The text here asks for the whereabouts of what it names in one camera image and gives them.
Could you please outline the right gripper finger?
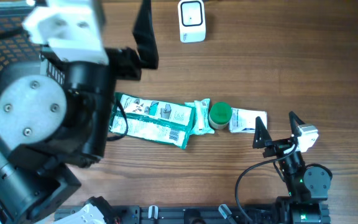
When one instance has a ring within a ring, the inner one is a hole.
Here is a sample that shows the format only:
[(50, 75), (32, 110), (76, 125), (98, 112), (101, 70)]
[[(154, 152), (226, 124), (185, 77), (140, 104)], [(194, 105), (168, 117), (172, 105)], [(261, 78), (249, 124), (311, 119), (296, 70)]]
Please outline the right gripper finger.
[(266, 148), (272, 145), (272, 138), (267, 131), (260, 116), (255, 119), (255, 133), (252, 143), (253, 148)]
[(290, 127), (291, 133), (294, 136), (300, 136), (300, 132), (297, 130), (299, 125), (305, 124), (293, 111), (289, 112), (289, 120), (290, 120)]

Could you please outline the white blue tissue packet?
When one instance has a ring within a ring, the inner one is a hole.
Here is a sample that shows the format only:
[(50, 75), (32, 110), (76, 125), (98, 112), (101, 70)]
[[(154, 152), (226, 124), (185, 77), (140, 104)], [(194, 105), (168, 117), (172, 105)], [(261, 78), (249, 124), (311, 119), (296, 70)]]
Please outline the white blue tissue packet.
[(265, 127), (267, 127), (267, 113), (265, 111), (244, 110), (239, 108), (232, 109), (232, 116), (229, 122), (231, 133), (255, 133), (255, 120), (260, 117)]

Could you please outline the green lid jar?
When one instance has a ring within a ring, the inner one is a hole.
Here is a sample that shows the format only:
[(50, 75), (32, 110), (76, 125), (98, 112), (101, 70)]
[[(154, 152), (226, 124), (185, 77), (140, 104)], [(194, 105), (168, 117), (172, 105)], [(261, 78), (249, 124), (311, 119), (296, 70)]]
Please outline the green lid jar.
[(215, 103), (209, 111), (209, 123), (213, 129), (224, 129), (232, 117), (232, 108), (225, 102)]

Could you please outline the mint green wipes packet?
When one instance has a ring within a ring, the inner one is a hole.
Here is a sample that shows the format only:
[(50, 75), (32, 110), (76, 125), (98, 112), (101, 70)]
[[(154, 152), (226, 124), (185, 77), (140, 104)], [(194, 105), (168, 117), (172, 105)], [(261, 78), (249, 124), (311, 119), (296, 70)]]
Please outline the mint green wipes packet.
[(201, 101), (186, 102), (185, 105), (195, 109), (195, 117), (190, 134), (204, 135), (214, 134), (214, 129), (209, 125), (209, 103), (210, 99), (205, 98)]

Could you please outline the green 3M gloves package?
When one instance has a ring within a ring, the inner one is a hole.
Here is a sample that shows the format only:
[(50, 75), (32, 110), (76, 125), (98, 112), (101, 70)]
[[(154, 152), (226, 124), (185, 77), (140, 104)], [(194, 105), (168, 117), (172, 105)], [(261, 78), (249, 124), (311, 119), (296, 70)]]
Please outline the green 3M gloves package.
[(194, 123), (194, 108), (119, 92), (114, 96), (120, 105), (112, 109), (110, 132), (186, 148)]

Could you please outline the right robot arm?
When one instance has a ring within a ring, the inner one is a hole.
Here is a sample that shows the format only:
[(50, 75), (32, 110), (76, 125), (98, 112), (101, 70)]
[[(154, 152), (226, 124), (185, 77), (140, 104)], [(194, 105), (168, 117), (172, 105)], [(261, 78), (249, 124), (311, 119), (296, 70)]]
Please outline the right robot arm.
[(252, 147), (264, 149), (263, 156), (275, 157), (273, 163), (285, 183), (287, 197), (277, 197), (272, 206), (274, 223), (329, 223), (328, 199), (333, 173), (321, 164), (306, 164), (302, 154), (319, 137), (317, 128), (289, 112), (291, 136), (273, 140), (261, 117), (255, 119)]

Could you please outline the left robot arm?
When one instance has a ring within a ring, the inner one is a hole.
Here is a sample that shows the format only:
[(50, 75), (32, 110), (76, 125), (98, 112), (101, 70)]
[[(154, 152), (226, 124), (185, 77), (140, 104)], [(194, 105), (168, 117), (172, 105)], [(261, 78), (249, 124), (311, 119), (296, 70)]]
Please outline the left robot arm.
[(103, 44), (100, 1), (36, 1), (20, 31), (41, 58), (63, 72), (62, 83), (33, 69), (14, 72), (0, 94), (0, 223), (35, 223), (80, 188), (69, 165), (104, 156), (118, 80), (158, 68), (150, 1), (132, 34), (135, 49)]

